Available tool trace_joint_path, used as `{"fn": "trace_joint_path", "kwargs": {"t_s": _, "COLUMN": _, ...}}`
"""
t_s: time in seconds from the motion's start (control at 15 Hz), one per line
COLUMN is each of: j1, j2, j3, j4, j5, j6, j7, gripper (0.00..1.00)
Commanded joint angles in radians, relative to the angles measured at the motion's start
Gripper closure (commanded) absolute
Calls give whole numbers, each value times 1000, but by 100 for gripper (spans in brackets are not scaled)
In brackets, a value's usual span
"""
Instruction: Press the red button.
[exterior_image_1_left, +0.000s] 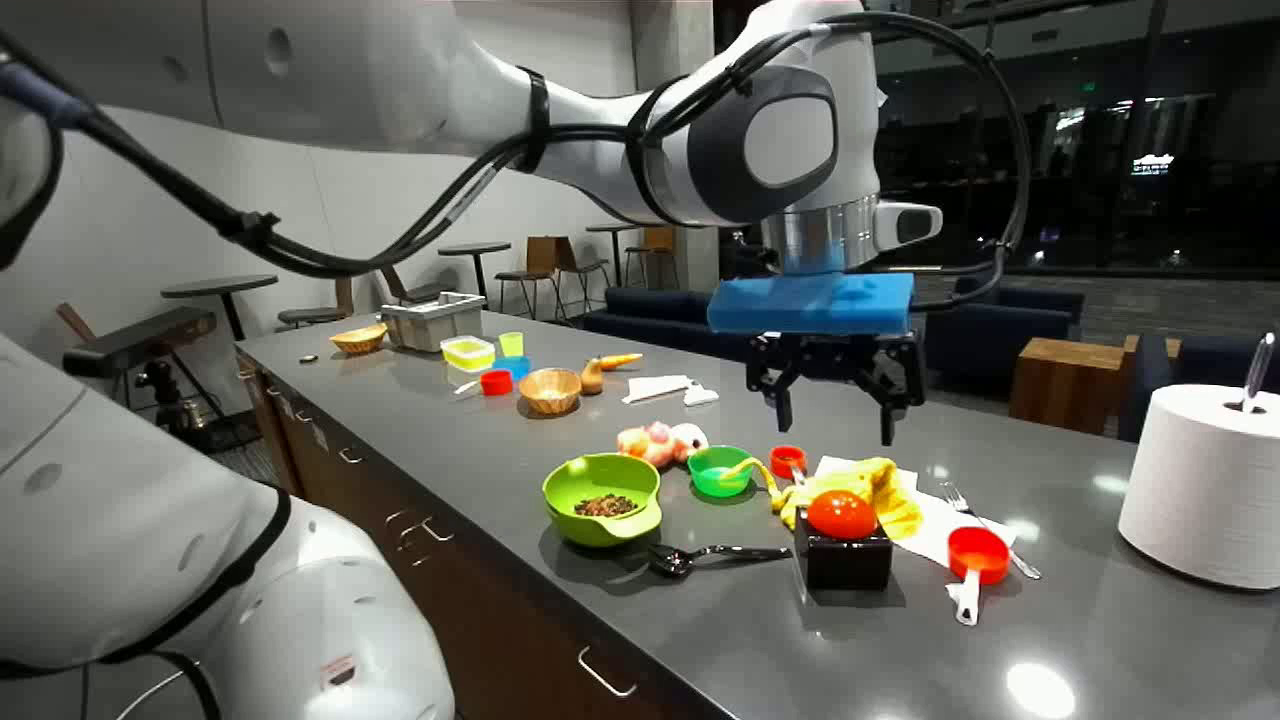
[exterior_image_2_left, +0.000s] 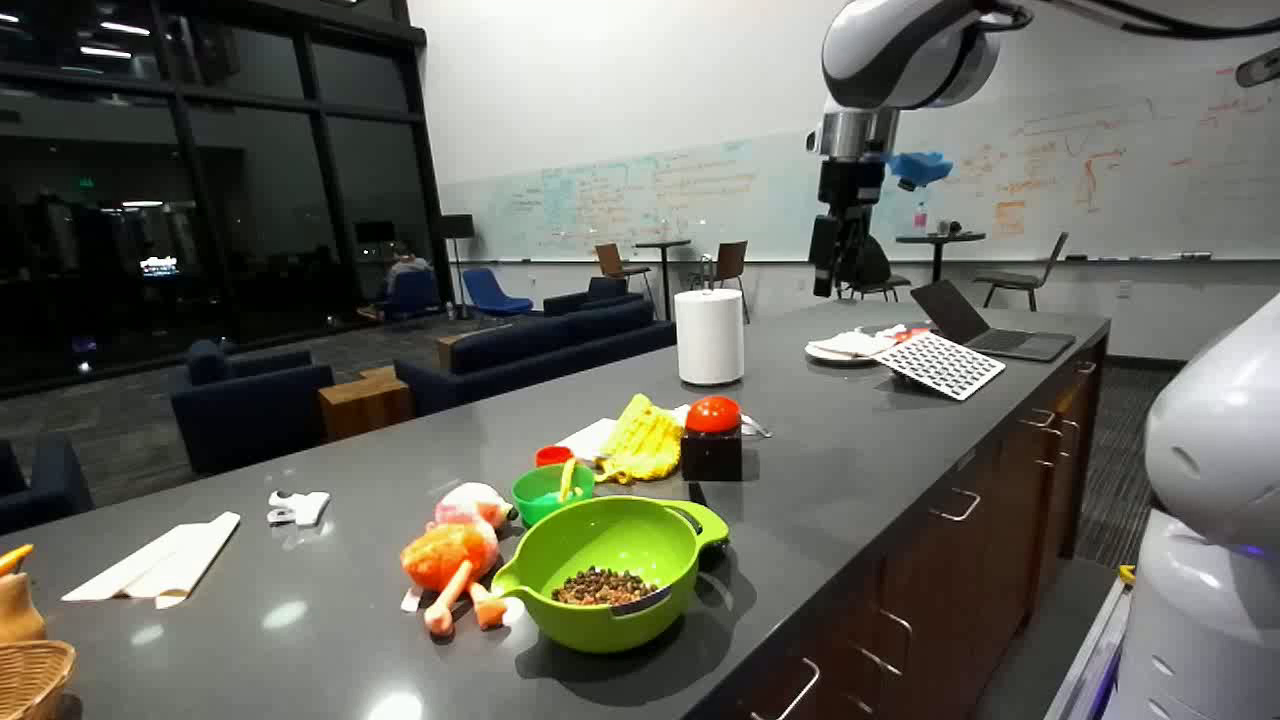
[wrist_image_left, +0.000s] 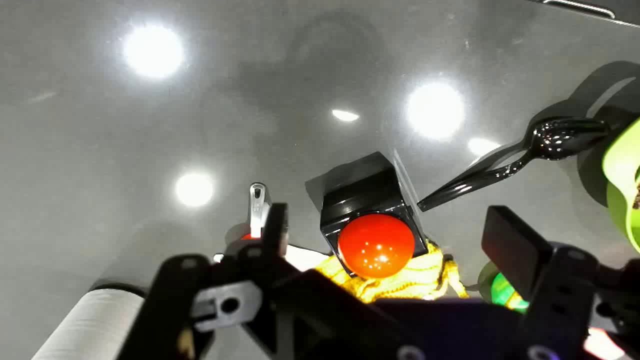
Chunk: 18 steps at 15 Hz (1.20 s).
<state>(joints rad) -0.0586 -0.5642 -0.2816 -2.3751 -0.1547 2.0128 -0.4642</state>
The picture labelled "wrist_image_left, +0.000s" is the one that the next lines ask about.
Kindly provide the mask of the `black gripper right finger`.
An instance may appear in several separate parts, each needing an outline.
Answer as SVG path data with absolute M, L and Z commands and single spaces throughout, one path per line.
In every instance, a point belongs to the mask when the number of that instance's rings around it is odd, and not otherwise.
M 515 334 L 526 360 L 593 360 L 588 327 L 602 318 L 631 360 L 640 353 L 640 259 L 609 268 L 578 246 L 547 242 L 507 205 L 485 209 L 482 250 L 528 301 Z

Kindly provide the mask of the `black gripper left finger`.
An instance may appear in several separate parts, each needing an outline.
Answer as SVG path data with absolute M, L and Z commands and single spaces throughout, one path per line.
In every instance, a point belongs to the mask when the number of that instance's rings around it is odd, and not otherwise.
M 162 261 L 124 339 L 122 360 L 202 360 L 216 332 L 242 325 L 270 360 L 372 360 L 374 311 L 316 270 L 288 263 L 288 205 L 267 209 L 257 240 Z

